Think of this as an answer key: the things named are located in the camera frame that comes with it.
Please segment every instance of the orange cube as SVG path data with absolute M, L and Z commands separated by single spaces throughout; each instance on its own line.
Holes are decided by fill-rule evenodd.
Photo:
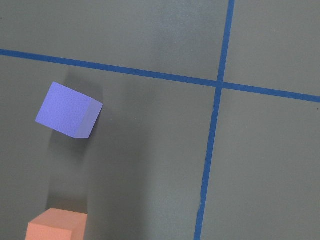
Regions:
M 83 240 L 87 214 L 50 208 L 29 222 L 25 240 Z

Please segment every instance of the blue tape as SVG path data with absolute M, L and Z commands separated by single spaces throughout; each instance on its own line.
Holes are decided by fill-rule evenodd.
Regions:
M 269 88 L 263 88 L 263 87 L 257 87 L 257 86 L 235 84 L 230 82 L 224 82 L 222 87 L 224 89 L 237 90 L 237 91 L 248 92 L 248 93 L 263 94 L 263 95 L 270 95 L 270 96 L 276 96 L 276 97 L 282 97 L 282 98 L 288 98 L 288 99 L 297 99 L 297 100 L 303 100 L 308 102 L 320 103 L 320 96 L 301 94 L 301 93 L 290 92 L 290 91 L 281 91 L 281 90 L 275 90 L 275 89 L 269 89 Z
M 213 111 L 211 115 L 209 137 L 208 137 L 208 143 L 206 148 L 206 156 L 205 156 L 204 170 L 203 170 L 203 176 L 202 176 L 200 206 L 196 216 L 194 240 L 201 239 L 201 233 L 203 228 L 204 214 L 205 214 L 205 207 L 206 207 L 206 200 L 207 200 L 207 193 L 208 193 L 208 186 L 209 186 L 209 177 L 210 177 L 210 170 L 211 170 L 211 162 L 212 162 L 212 157 L 214 153 L 216 130 L 217 130 L 217 124 L 218 124 L 218 115 L 219 115 L 223 81 L 225 77 L 225 70 L 226 70 L 226 64 L 227 64 L 227 55 L 228 55 L 228 47 L 229 47 L 229 40 L 230 40 L 230 34 L 231 34 L 232 19 L 234 14 L 234 7 L 235 7 L 235 0 L 229 0 L 226 20 L 225 20 L 225 27 L 224 27 L 222 50 L 220 55 L 217 86 L 215 88 Z
M 41 62 L 48 62 L 48 63 L 55 63 L 55 64 L 63 64 L 81 68 L 88 68 L 88 69 L 96 69 L 96 70 L 103 70 L 121 74 L 129 74 L 153 79 L 162 79 L 162 80 L 169 80 L 174 82 L 181 82 L 181 83 L 188 83 L 188 84 L 196 84 L 208 87 L 215 87 L 217 85 L 217 81 L 196 78 L 196 77 L 189 77 L 189 76 L 180 76 L 168 73 L 161 73 L 155 71 L 146 71 L 140 69 L 134 69 L 129 67 L 122 67 L 122 66 L 113 66 L 89 61 L 80 61 L 62 57 L 54 57 L 54 56 L 47 56 L 47 55 L 40 55 L 34 53 L 27 53 L 21 51 L 12 51 L 12 50 L 5 50 L 0 49 L 0 55 L 20 58 L 20 59 L 29 59 Z

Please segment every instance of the purple cube's top face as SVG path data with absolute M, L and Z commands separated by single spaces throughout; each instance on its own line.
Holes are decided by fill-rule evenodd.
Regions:
M 35 121 L 73 137 L 92 100 L 89 96 L 53 82 Z

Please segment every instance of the block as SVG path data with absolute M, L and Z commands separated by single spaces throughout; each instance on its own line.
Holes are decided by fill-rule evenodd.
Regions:
M 103 104 L 53 82 L 35 121 L 72 138 L 89 138 Z
M 29 222 L 25 240 L 83 240 L 87 214 L 50 208 Z

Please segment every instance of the purple cube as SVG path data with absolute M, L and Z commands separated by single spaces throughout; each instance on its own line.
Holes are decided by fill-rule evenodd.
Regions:
M 35 121 L 72 138 L 87 139 L 103 104 L 53 82 Z

